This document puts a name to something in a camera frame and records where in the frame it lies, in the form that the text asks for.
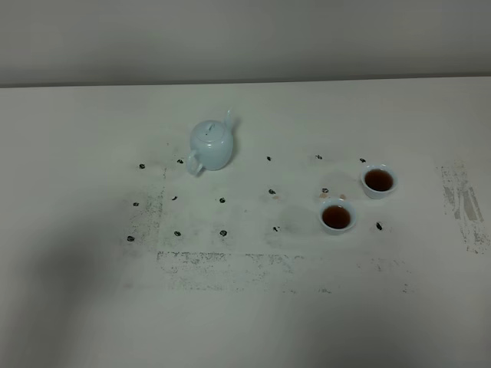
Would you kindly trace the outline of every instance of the tabletop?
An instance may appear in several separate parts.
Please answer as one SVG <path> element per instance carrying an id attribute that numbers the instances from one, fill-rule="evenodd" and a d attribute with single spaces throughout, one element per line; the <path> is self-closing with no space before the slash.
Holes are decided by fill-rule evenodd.
<path id="1" fill-rule="evenodd" d="M 44 341 L 4 359 L 489 366 L 490 94 L 488 77 L 0 90 L 2 340 Z M 191 176 L 190 131 L 230 107 L 231 161 Z M 367 163 L 393 194 L 364 194 Z M 327 235 L 339 197 L 357 224 Z M 75 241 L 39 235 L 65 226 Z"/>

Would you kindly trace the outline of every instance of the teapot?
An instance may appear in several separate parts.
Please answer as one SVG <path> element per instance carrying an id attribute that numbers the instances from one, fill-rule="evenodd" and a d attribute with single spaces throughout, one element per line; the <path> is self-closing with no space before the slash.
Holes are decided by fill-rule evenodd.
<path id="1" fill-rule="evenodd" d="M 186 161 L 189 174 L 198 175 L 202 168 L 220 170 L 230 160 L 233 149 L 230 110 L 222 122 L 205 120 L 196 125 L 189 139 L 191 153 Z"/>

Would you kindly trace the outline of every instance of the teapot lid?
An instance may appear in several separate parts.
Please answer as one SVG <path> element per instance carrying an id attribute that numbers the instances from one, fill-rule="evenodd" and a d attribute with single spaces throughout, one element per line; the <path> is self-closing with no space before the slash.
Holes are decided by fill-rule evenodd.
<path id="1" fill-rule="evenodd" d="M 225 133 L 225 127 L 222 123 L 215 120 L 205 120 L 194 128 L 194 134 L 203 142 L 211 143 L 219 140 Z"/>

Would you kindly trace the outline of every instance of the wall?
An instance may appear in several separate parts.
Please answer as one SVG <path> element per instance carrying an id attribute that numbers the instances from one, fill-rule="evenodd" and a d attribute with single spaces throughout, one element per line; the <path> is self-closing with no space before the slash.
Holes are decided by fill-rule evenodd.
<path id="1" fill-rule="evenodd" d="M 486 0 L 7 0 L 0 85 L 491 72 Z"/>

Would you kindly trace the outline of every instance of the brown tea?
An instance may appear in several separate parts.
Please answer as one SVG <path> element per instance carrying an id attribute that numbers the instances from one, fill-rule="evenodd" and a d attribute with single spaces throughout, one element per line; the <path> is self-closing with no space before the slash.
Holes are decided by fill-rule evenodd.
<path id="1" fill-rule="evenodd" d="M 392 188 L 394 179 L 387 171 L 375 169 L 365 174 L 365 182 L 369 188 L 378 192 L 385 192 Z"/>
<path id="2" fill-rule="evenodd" d="M 331 205 L 322 213 L 322 221 L 330 228 L 345 228 L 350 225 L 350 212 L 340 205 Z"/>

